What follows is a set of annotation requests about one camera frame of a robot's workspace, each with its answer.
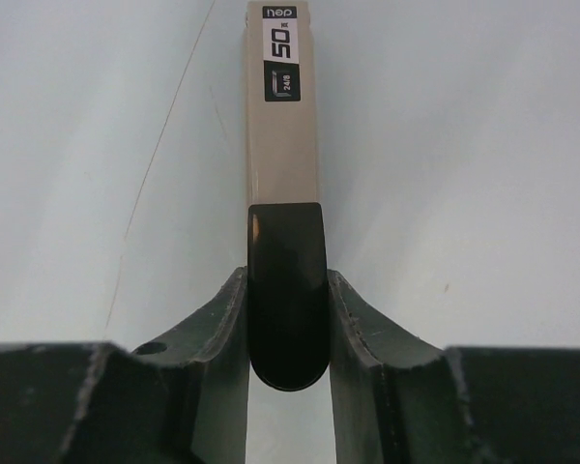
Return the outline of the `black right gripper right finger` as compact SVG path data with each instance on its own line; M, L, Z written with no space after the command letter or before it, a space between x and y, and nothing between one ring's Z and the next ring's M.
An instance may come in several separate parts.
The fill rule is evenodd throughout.
M580 349L438 349L330 272L341 463L580 463Z

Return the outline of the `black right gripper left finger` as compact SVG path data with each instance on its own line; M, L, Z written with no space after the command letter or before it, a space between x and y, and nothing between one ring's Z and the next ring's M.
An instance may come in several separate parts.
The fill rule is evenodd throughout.
M241 463L247 271L172 329L111 342L0 344L0 463Z

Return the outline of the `beige and black stapler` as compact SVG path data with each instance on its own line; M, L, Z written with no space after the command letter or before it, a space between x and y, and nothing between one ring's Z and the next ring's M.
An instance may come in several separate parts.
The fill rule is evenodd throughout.
M265 384L296 392L330 359L308 4L249 2L245 39L249 355Z

